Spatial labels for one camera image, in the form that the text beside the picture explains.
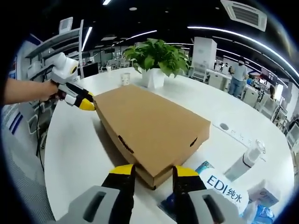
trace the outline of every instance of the round table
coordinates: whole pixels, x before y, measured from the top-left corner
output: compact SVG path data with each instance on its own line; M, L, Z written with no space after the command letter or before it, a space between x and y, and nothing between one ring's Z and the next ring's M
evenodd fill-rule
M133 68L113 70L82 79L79 84L94 95L121 85L121 73L131 73L131 83L140 85L141 75ZM258 162L235 181L245 190L262 179L270 180L281 191L280 201L272 206L278 214L292 195L294 171L285 136L258 111L242 101L187 77L166 77L164 87L151 90L170 101L210 120L223 122L243 135L265 143L267 161ZM246 147L211 125L210 138L184 164L196 169L209 161L220 172L226 171ZM69 204L91 186L101 185L109 171L124 165L96 112L83 111L60 101L50 123L45 150L45 182L54 217L60 219ZM157 204L172 192L172 178L151 191L136 180L135 205L130 223L175 223Z

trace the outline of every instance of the power outlet strip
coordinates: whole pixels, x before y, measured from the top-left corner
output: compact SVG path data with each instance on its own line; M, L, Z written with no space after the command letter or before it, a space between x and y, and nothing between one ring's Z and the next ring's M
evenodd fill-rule
M213 126L222 130L224 133L228 134L230 137L240 142L246 148L253 147L253 144L255 143L255 141L244 136L241 132L233 128L229 128L229 126L225 123L213 123ZM264 151L263 155L260 158L261 160L266 161L266 150Z

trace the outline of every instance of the cardboard box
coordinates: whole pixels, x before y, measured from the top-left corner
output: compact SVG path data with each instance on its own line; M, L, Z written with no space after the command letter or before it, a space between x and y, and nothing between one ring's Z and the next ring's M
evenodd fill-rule
M152 189L209 138L210 121L134 85L97 95L94 104L114 144Z

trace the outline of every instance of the green leaves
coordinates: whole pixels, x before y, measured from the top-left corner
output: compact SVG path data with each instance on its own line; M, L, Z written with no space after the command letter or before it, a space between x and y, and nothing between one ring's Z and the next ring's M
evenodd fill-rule
M180 70L187 71L190 63L184 51L163 40L148 39L146 42L131 46L123 53L127 60L133 60L133 67L138 71L160 68L167 76L175 76Z

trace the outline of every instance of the desk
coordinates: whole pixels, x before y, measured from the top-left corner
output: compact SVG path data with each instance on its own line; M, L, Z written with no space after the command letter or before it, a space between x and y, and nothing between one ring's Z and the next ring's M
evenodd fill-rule
M132 83L141 83L141 74L133 68L124 68L84 78L79 84L97 95L118 88L123 72L131 73ZM249 189L262 179L273 181L281 190L281 198L272 209L276 214L283 209L294 186L292 157L285 136L269 119L223 91L182 76L166 77L164 87L153 92L212 122L224 122L244 135L263 141L267 162L257 163L235 183ZM184 166L195 169L208 160L220 172L225 172L245 150L239 142L211 125L209 140ZM112 168L125 163L96 112L58 102L45 150L45 182L55 219L66 214L70 202L80 194L93 185L101 185ZM131 223L175 223L157 207L171 192L172 178L155 191L146 189L137 179Z

